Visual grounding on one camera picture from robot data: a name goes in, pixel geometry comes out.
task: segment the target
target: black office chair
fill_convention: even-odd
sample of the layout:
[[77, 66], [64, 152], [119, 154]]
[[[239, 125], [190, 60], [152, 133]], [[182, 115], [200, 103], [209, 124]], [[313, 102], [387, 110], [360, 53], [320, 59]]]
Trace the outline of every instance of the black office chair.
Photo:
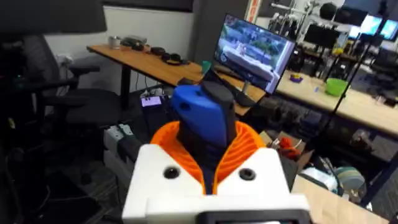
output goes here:
[[370, 80], [370, 84], [378, 86], [379, 89], [377, 91], [393, 89], [394, 86], [392, 84], [398, 78], [397, 60], [397, 52], [380, 48], [377, 57], [370, 66], [371, 70], [375, 71], [376, 74], [374, 76], [368, 74], [365, 80]]
[[[25, 56], [31, 77], [35, 82], [23, 84], [33, 89], [37, 100], [37, 117], [44, 122], [46, 106], [54, 107], [54, 122], [49, 128], [52, 138], [73, 138], [83, 153], [85, 134], [92, 130], [117, 124], [121, 116], [119, 96], [99, 89], [77, 89], [81, 75], [98, 72], [99, 67], [69, 67], [72, 78], [61, 80], [60, 69], [44, 36], [28, 36], [24, 39]], [[56, 94], [59, 87], [68, 86], [66, 94]], [[81, 176], [82, 184], [91, 182], [90, 176]]]

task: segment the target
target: blue object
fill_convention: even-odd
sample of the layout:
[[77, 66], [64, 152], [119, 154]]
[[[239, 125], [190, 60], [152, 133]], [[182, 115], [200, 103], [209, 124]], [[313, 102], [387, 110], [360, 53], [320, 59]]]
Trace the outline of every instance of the blue object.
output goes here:
[[294, 83], [300, 83], [301, 81], [303, 81], [303, 78], [294, 78], [294, 77], [290, 77], [290, 81], [294, 82]]
[[221, 106], [210, 99], [200, 85], [174, 89], [172, 106], [180, 119], [203, 140], [228, 147], [226, 120]]

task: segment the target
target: wooden tabletop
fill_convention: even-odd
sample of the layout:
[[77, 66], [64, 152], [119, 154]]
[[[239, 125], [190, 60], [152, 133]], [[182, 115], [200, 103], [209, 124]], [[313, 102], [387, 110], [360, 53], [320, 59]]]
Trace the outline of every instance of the wooden tabletop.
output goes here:
[[[294, 83], [289, 80], [290, 74], [291, 71], [286, 71], [282, 76], [276, 90], [278, 93], [327, 111], [334, 110], [339, 98], [325, 93], [325, 84], [322, 80], [301, 73], [303, 81]], [[398, 137], [398, 110], [377, 104], [371, 95], [348, 90], [346, 98], [337, 110], [337, 115]]]
[[306, 196], [312, 221], [316, 224], [388, 224], [380, 216], [300, 176], [296, 176], [292, 193]]
[[[203, 78], [201, 66], [195, 63], [182, 66], [168, 65], [155, 55], [136, 50], [113, 50], [110, 49], [108, 45], [87, 46], [87, 49], [90, 52], [107, 57], [117, 63], [127, 65], [131, 67], [132, 70], [172, 86], [177, 86], [178, 81], [182, 78], [187, 78], [195, 82], [199, 82]], [[236, 87], [243, 87], [243, 82], [240, 80], [223, 74], [221, 74], [220, 77]], [[258, 102], [266, 94], [264, 90], [252, 85], [248, 87], [246, 93], [255, 102]], [[249, 107], [243, 107], [235, 103], [235, 112], [240, 116], [244, 116], [249, 109]]]

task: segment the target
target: monitor screen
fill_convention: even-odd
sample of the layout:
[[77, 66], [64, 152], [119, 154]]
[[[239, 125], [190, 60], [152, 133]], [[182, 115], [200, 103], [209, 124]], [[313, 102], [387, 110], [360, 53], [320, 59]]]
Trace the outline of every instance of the monitor screen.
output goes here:
[[379, 28], [382, 19], [367, 15], [365, 20], [362, 22], [361, 27], [352, 27], [349, 32], [349, 37], [356, 39], [359, 34], [374, 35]]
[[397, 38], [397, 31], [398, 22], [387, 20], [380, 34], [384, 36], [384, 39], [394, 41]]
[[307, 33], [305, 34], [304, 41], [318, 45], [320, 47], [332, 49], [339, 36], [340, 32], [338, 32], [337, 30], [332, 30], [325, 27], [317, 26], [316, 24], [311, 24], [308, 27]]
[[227, 14], [214, 56], [241, 79], [272, 94], [294, 47], [285, 37]]

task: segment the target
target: wall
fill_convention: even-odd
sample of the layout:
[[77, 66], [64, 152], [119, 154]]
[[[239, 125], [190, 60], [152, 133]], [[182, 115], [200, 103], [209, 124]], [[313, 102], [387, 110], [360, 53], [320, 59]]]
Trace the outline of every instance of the wall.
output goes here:
[[[122, 7], [104, 7], [108, 31], [86, 35], [48, 35], [46, 36], [52, 52], [70, 54], [77, 62], [93, 63], [101, 67], [100, 73], [91, 73], [81, 77], [80, 88], [102, 88], [120, 92], [121, 66], [98, 55], [90, 54], [87, 45], [105, 44], [109, 35], [125, 36], [129, 34], [147, 37], [153, 46], [164, 47], [182, 57], [188, 54], [188, 45], [192, 31], [193, 14], [186, 12], [150, 11]], [[130, 91], [134, 91], [137, 73], [131, 73]], [[147, 79], [148, 86], [156, 81]], [[144, 88], [144, 76], [139, 77], [137, 89]]]

